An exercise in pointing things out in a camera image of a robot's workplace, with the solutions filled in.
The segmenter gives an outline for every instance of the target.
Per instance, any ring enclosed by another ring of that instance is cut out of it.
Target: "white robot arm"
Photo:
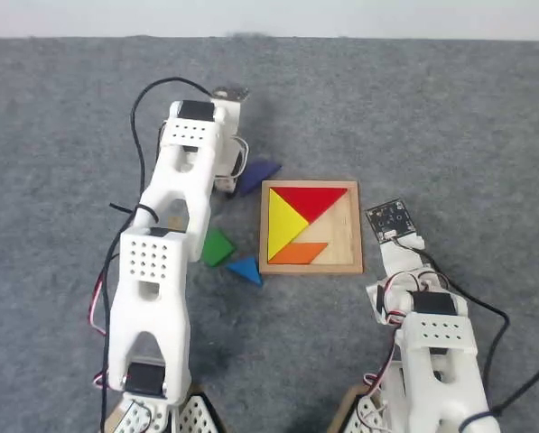
[[[449,292],[447,277],[423,265],[415,251],[423,250],[423,239],[411,221],[405,221],[409,216],[403,203],[397,200],[370,209],[368,217],[388,277],[367,287],[367,295],[376,320],[396,326],[394,344],[401,361],[390,355],[378,376],[364,378],[374,389],[362,398],[365,402],[353,414],[355,422],[345,431],[457,433],[465,419],[488,410],[466,300]],[[371,400],[374,394],[377,405]],[[377,409],[358,415],[364,405]],[[464,429],[464,433],[499,432],[492,417]]]
[[[246,93],[218,89],[210,102],[185,100],[171,105],[153,177],[132,224],[121,234],[108,384],[151,411],[150,431],[155,433],[164,430],[169,413],[172,431],[177,431],[179,406],[191,384],[187,263],[200,258],[213,184],[232,190],[239,154],[240,164],[246,163],[242,141],[234,138],[245,97]],[[186,202],[186,229],[157,226],[175,200]],[[154,336],[162,359],[135,358],[131,353],[143,332]]]

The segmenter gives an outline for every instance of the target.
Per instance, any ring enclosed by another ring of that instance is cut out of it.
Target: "wooden base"
[[[346,188],[348,192],[306,227],[292,243],[327,243],[309,264],[271,264],[267,260],[269,231],[269,190],[289,188]],[[328,180],[266,180],[261,194],[259,242],[261,273],[362,273],[361,225],[359,223],[358,183]]]

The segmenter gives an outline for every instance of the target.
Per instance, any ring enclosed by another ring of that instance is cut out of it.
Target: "dark blue triangle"
[[[261,275],[259,275],[259,271],[257,270],[257,262],[253,257],[247,257],[246,259],[230,263],[227,265],[227,269],[247,278],[257,286],[263,285]]]
[[[237,192],[241,196],[245,196],[245,194],[260,186],[262,181],[275,174],[279,169],[281,169],[280,164],[269,160],[259,159],[249,162],[243,174],[239,176]]]

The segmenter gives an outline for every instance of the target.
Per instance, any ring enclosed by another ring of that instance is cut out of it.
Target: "green square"
[[[211,228],[205,237],[201,259],[209,266],[217,266],[235,251],[235,246],[218,228]]]

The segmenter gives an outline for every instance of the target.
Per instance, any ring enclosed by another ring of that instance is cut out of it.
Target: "circuit board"
[[[366,214],[380,244],[415,232],[414,222],[400,198],[372,207]]]

